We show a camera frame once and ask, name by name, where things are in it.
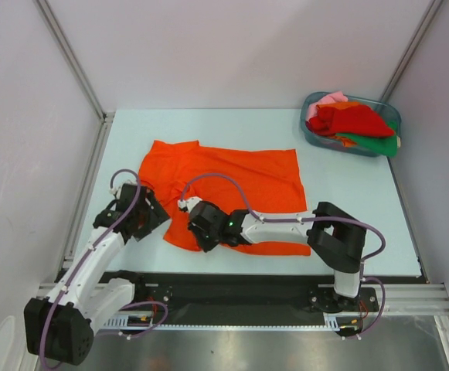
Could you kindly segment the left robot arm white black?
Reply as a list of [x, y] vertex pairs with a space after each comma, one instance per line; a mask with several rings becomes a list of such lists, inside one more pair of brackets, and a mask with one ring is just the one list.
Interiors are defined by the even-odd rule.
[[152, 189], [123, 184], [96, 216], [81, 255], [48, 294], [30, 299], [25, 306], [28, 352], [77, 366], [117, 311], [142, 307], [149, 297], [142, 274], [117, 271], [100, 291], [95, 287], [129, 240], [143, 239], [168, 218]]

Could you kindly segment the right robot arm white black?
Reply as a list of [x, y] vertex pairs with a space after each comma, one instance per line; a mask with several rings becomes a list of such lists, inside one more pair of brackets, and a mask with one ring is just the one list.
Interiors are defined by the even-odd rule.
[[199, 197], [178, 201], [189, 217], [188, 229], [198, 247], [208, 252], [219, 244], [230, 247], [259, 243], [297, 243], [310, 247], [333, 270], [334, 303], [351, 310], [361, 301], [360, 273], [367, 227], [331, 203], [312, 212], [259, 213], [248, 209], [225, 213]]

